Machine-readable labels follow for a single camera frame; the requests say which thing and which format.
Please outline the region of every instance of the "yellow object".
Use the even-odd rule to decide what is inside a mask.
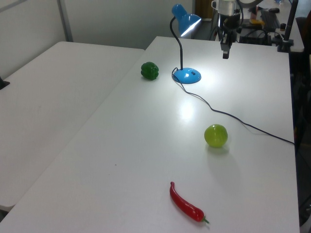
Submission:
[[[261,24],[261,25],[264,25],[264,22],[262,20],[250,19],[249,22],[251,24]]]

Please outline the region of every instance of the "lamp shade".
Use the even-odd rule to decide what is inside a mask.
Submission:
[[[199,16],[188,14],[181,4],[173,6],[172,13],[178,21],[180,36],[187,34],[201,21]]]

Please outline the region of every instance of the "chili pepper stem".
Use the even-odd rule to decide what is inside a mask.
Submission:
[[[202,222],[203,222],[203,221],[209,224],[209,221],[206,220],[205,216],[204,216],[204,218],[202,219]]]

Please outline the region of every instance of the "plastic vegetable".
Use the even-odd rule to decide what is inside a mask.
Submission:
[[[211,147],[222,147],[228,139],[228,133],[222,125],[211,125],[205,130],[204,138]]]
[[[140,73],[146,79],[154,80],[159,75],[159,68],[153,62],[146,62],[142,64]]]
[[[186,215],[191,217],[193,220],[197,222],[207,222],[205,219],[205,215],[202,210],[199,208],[195,207],[194,205],[191,205],[189,202],[186,200],[182,199],[181,196],[175,191],[175,183],[171,182],[171,187],[170,187],[170,195],[175,204],[181,209]]]

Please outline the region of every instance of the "green lime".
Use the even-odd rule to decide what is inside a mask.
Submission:
[[[205,130],[204,138],[211,147],[222,147],[228,139],[228,133],[222,125],[211,125]]]

